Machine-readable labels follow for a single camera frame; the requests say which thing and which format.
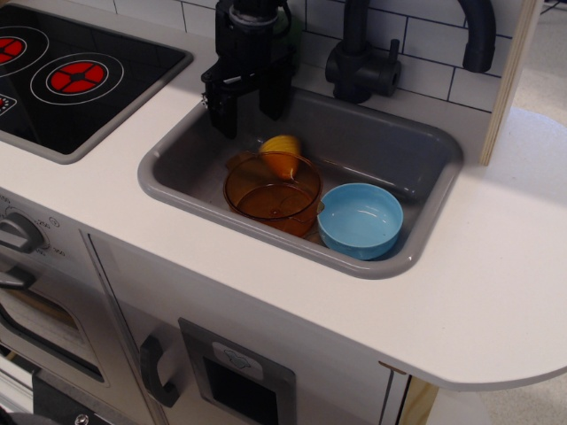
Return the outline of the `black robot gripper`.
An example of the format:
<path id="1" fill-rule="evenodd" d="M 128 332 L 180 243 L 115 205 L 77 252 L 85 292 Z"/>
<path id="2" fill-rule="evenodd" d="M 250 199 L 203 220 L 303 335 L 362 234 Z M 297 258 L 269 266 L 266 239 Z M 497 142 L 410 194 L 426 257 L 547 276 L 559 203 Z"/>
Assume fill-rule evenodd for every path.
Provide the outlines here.
<path id="1" fill-rule="evenodd" d="M 217 4 L 216 63 L 205 71 L 205 103 L 214 128 L 225 137 L 237 136 L 237 99 L 259 93 L 259 107 L 272 120 L 284 113 L 294 73 L 292 45 L 274 46 L 274 26 L 288 4 Z"/>

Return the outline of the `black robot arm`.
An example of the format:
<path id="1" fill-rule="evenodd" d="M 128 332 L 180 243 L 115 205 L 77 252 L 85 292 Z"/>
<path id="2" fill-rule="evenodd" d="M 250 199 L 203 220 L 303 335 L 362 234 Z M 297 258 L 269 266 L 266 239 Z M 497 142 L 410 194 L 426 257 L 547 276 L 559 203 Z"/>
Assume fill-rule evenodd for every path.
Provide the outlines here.
<path id="1" fill-rule="evenodd" d="M 287 39 L 292 15 L 285 1 L 220 1 L 215 6 L 217 61 L 201 75 L 211 124 L 237 136 L 237 103 L 256 91 L 260 111 L 281 117 L 295 73 L 297 49 Z"/>

